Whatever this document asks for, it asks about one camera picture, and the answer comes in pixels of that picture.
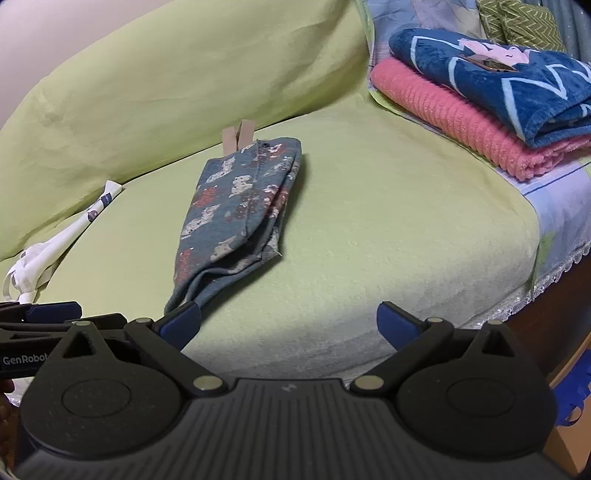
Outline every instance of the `black gripper base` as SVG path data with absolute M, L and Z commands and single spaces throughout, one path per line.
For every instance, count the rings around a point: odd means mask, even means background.
M 81 462 L 35 452 L 22 480 L 506 480 L 568 477 L 541 454 L 502 462 L 451 458 L 411 437 L 386 401 L 340 380 L 249 380 L 192 401 L 141 451 Z

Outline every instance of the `stack of folded towels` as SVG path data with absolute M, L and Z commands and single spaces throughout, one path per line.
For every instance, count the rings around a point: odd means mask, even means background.
M 519 181 L 591 148 L 591 67 L 557 51 L 410 28 L 372 83 Z

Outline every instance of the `folded gray cloth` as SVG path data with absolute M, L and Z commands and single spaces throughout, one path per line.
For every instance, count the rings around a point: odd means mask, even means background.
M 181 231 L 168 313 L 200 307 L 279 255 L 287 197 L 301 163 L 295 138 L 257 140 L 208 160 Z

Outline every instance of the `green patterned cushion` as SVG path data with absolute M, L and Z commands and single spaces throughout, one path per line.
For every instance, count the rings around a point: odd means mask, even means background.
M 497 0 L 478 0 L 477 3 L 486 38 L 493 43 L 505 45 L 507 41 L 501 24 Z
M 556 20 L 546 7 L 522 4 L 519 0 L 498 0 L 498 7 L 509 44 L 566 52 Z

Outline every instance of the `white strap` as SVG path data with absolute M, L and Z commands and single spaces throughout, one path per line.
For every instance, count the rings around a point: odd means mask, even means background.
M 122 189 L 123 187 L 118 183 L 108 181 L 100 198 L 71 225 L 47 242 L 34 244 L 21 253 L 4 278 L 2 286 L 4 299 L 17 300 L 19 303 L 33 303 L 38 288 L 49 282 L 59 265 L 61 256 Z M 17 299 L 11 296 L 11 284 L 19 292 Z

